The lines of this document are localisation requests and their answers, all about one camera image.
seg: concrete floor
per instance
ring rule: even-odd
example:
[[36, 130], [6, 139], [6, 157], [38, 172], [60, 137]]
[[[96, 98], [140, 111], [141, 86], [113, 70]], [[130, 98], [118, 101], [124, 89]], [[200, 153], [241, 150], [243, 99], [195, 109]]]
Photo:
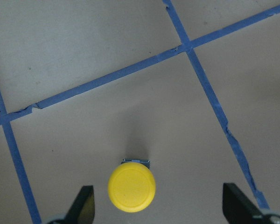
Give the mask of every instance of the concrete floor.
[[[191, 39], [280, 0], [172, 1]], [[162, 1], [0, 1], [0, 89], [15, 112], [172, 49]], [[195, 49], [257, 186], [280, 212], [280, 14]], [[94, 185], [94, 224], [227, 223], [222, 185], [256, 203], [185, 53], [11, 122], [44, 220]], [[145, 210], [116, 209], [108, 178], [149, 158], [157, 191]], [[32, 223], [0, 126], [0, 224]]]

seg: yellow disc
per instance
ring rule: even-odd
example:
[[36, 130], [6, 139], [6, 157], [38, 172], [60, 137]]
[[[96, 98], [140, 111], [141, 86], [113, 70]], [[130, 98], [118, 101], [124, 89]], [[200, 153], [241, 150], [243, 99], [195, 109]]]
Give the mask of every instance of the yellow disc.
[[108, 193], [110, 200], [118, 209], [126, 212], [141, 211], [154, 198], [154, 176], [140, 163], [123, 163], [111, 174]]

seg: blue tape line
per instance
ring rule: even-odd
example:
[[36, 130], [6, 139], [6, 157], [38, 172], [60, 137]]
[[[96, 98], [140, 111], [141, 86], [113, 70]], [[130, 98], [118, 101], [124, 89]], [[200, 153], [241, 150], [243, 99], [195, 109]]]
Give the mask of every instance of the blue tape line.
[[59, 93], [57, 95], [54, 95], [52, 97], [49, 97], [47, 99], [44, 99], [40, 102], [37, 102], [35, 104], [29, 105], [25, 109], [19, 110], [17, 112], [9, 113], [6, 115], [2, 115], [0, 117], [0, 125], [8, 123], [12, 120], [18, 119], [20, 117], [23, 117], [25, 115], [28, 115], [32, 113], [32, 108], [38, 108], [43, 109], [45, 107], [51, 106], [53, 104], [59, 103], [63, 100], [69, 99], [75, 95], [84, 93], [86, 91], [92, 90], [94, 88], [97, 88], [99, 86], [102, 86], [106, 83], [109, 83], [111, 81], [114, 81], [116, 79], [122, 78], [124, 76], [130, 75], [134, 72], [137, 72], [141, 69], [147, 68], [151, 65], [157, 64], [159, 62], [162, 62], [166, 59], [169, 59], [171, 57], [174, 57], [182, 52], [185, 51], [185, 48], [183, 46], [177, 46], [173, 49], [166, 50], [158, 55], [155, 55], [153, 57], [150, 57], [148, 59], [145, 59], [143, 61], [140, 61], [138, 63], [132, 64], [130, 66], [127, 66], [123, 69], [120, 69], [118, 71], [112, 72], [108, 75], [105, 75], [103, 77], [94, 79], [90, 82], [87, 82], [83, 85], [77, 86], [75, 88], [72, 88], [70, 90], [64, 91], [62, 93]]
[[[0, 92], [0, 119], [2, 117], [6, 116], [6, 108], [4, 105], [4, 101]], [[9, 122], [4, 123], [2, 125], [3, 127], [3, 131], [7, 140], [7, 144], [9, 147], [9, 151], [10, 154], [12, 156], [13, 162], [14, 162], [14, 167], [16, 170], [16, 173], [18, 175], [18, 179], [20, 181], [21, 184], [21, 188], [26, 200], [26, 204], [28, 206], [28, 210], [32, 219], [32, 222], [34, 224], [40, 224], [41, 221], [41, 217], [39, 215], [36, 203], [35, 203], [35, 199], [33, 197], [33, 193], [29, 184], [29, 180], [27, 177], [27, 174], [25, 172], [25, 168], [21, 159], [21, 155], [18, 149], [18, 146], [16, 144], [15, 138], [14, 138], [14, 133], [13, 130], [11, 128], [11, 125]]]
[[271, 9], [268, 9], [262, 13], [258, 13], [256, 15], [253, 15], [247, 19], [241, 20], [239, 22], [233, 23], [230, 26], [227, 26], [223, 29], [217, 30], [215, 32], [212, 32], [210, 34], [204, 35], [202, 37], [199, 37], [192, 41], [193, 48], [196, 48], [198, 46], [201, 46], [205, 43], [208, 43], [210, 41], [213, 41], [215, 39], [218, 39], [220, 37], [223, 37], [225, 35], [228, 35], [230, 33], [233, 33], [239, 29], [245, 28], [247, 26], [250, 26], [256, 22], [259, 22], [261, 20], [264, 20], [272, 15], [279, 14], [280, 13], [280, 5], [273, 7]]
[[[178, 26], [176, 27], [176, 31], [178, 33], [178, 35], [181, 35], [181, 41], [182, 38], [184, 39], [184, 28], [182, 28], [182, 23], [180, 22], [179, 19], [177, 19], [178, 15], [176, 13], [176, 11], [174, 10], [174, 7], [171, 3], [171, 0], [164, 0], [164, 3], [167, 4], [167, 11], [170, 15], [171, 18], [174, 18], [174, 22], [178, 21], [180, 24], [178, 24]], [[217, 96], [215, 95], [215, 92], [213, 91], [213, 88], [210, 85], [210, 82], [199, 62], [199, 59], [194, 51], [194, 49], [188, 49], [186, 51], [188, 58], [195, 70], [195, 73], [197, 74], [197, 77], [200, 81], [201, 86], [203, 87], [203, 90], [216, 114], [216, 117], [226, 135], [226, 138], [238, 160], [238, 163], [245, 175], [245, 178], [254, 194], [254, 197], [257, 200], [257, 203], [259, 205], [260, 208], [262, 209], [269, 209], [269, 206], [267, 204], [267, 201], [264, 197], [264, 195], [262, 194], [261, 191], [259, 191], [256, 187], [256, 184], [254, 182], [254, 179], [252, 177], [252, 174], [250, 172], [249, 169], [249, 164], [248, 161], [245, 157], [245, 154], [239, 144], [239, 142], [235, 139], [235, 137], [231, 134], [229, 128], [228, 128], [228, 120], [227, 117], [225, 116], [225, 113], [220, 105], [220, 102], [217, 98]]]

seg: yellow round object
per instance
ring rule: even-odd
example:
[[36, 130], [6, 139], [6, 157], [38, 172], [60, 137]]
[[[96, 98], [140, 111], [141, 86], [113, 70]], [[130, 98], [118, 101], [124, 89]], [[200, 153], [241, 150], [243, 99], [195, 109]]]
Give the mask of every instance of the yellow round object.
[[126, 212], [141, 211], [154, 198], [154, 176], [140, 163], [123, 163], [111, 174], [108, 193], [111, 202], [118, 209]]

